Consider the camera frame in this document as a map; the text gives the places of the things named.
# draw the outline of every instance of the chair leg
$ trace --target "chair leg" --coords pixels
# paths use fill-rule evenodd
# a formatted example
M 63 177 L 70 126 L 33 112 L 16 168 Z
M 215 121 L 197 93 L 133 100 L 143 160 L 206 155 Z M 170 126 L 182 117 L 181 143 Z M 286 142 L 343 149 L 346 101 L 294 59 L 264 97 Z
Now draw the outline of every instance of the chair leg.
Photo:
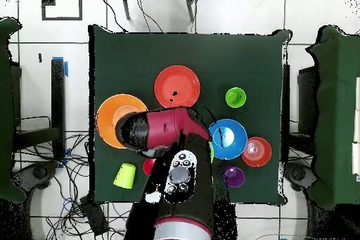
M 127 17 L 127 20 L 129 20 L 130 19 L 130 13 L 129 13 L 129 7 L 127 5 L 127 0 L 122 0 L 122 3 L 124 4 L 125 15 Z
M 194 21 L 194 14 L 193 14 L 193 9 L 191 8 L 191 5 L 193 4 L 194 0 L 186 0 L 186 5 L 188 7 L 188 14 L 190 16 L 190 21 L 193 22 Z

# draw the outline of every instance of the blue bowl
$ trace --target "blue bowl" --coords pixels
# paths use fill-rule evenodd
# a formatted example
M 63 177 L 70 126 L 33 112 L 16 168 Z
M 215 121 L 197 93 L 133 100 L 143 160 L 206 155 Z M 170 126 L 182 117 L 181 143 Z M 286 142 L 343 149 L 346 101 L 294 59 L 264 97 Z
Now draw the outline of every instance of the blue bowl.
M 244 127 L 232 119 L 221 119 L 210 125 L 214 157 L 231 160 L 237 158 L 245 149 L 248 136 Z

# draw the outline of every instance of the green cloth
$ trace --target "green cloth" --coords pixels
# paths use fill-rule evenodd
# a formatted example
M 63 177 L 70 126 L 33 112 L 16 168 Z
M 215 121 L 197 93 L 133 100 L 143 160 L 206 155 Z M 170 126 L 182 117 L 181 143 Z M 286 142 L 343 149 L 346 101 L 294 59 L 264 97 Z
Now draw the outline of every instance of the green cloth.
M 12 18 L 0 18 L 0 198 L 14 203 L 22 203 L 26 195 L 11 182 L 13 155 L 14 110 L 13 84 L 10 71 L 8 41 L 11 34 L 18 31 L 20 24 Z
M 356 77 L 360 77 L 360 36 L 349 36 L 331 25 L 321 29 L 308 51 L 319 66 L 319 107 L 315 131 L 315 172 L 320 180 L 308 190 L 323 208 L 360 204 L 360 182 L 352 174 L 352 142 Z
M 262 168 L 247 166 L 241 157 L 227 161 L 245 173 L 242 187 L 230 188 L 231 202 L 284 202 L 278 194 L 280 111 L 283 81 L 283 45 L 290 38 L 287 30 L 266 35 L 229 34 L 115 34 L 94 25 L 95 111 L 110 96 L 131 94 L 148 110 L 161 108 L 155 98 L 158 74 L 171 65 L 185 65 L 200 80 L 200 96 L 195 107 L 204 123 L 230 118 L 241 123 L 248 137 L 264 137 L 271 144 L 271 160 Z M 241 108 L 230 108 L 225 94 L 232 87 L 246 93 Z M 139 201 L 147 176 L 145 158 L 127 149 L 107 145 L 95 133 L 95 201 Z M 132 189 L 113 185 L 123 163 L 136 166 Z M 223 162 L 212 164 L 214 194 L 222 187 Z

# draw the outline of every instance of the orange plate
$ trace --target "orange plate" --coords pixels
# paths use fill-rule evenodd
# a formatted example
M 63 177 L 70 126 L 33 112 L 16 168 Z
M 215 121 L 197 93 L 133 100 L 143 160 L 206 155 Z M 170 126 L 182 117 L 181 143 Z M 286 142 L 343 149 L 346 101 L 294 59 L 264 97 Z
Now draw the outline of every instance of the orange plate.
M 192 106 L 200 94 L 196 74 L 182 65 L 165 68 L 156 78 L 155 96 L 165 108 Z
M 96 114 L 96 128 L 105 143 L 112 147 L 125 149 L 116 138 L 115 126 L 117 121 L 130 112 L 146 112 L 143 102 L 135 96 L 117 94 L 106 99 L 98 108 Z

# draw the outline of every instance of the lime green cup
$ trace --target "lime green cup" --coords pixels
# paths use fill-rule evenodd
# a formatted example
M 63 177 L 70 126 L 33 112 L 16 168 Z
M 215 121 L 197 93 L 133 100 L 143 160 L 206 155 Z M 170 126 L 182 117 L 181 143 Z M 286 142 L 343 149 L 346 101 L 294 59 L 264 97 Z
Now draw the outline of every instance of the lime green cup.
M 114 180 L 114 185 L 124 189 L 131 189 L 135 177 L 135 165 L 123 163 Z
M 231 88 L 225 96 L 226 103 L 232 108 L 240 108 L 246 101 L 246 94 L 241 88 Z
M 214 148 L 212 147 L 212 142 L 209 142 L 210 145 L 210 159 L 211 159 L 211 163 L 214 160 Z

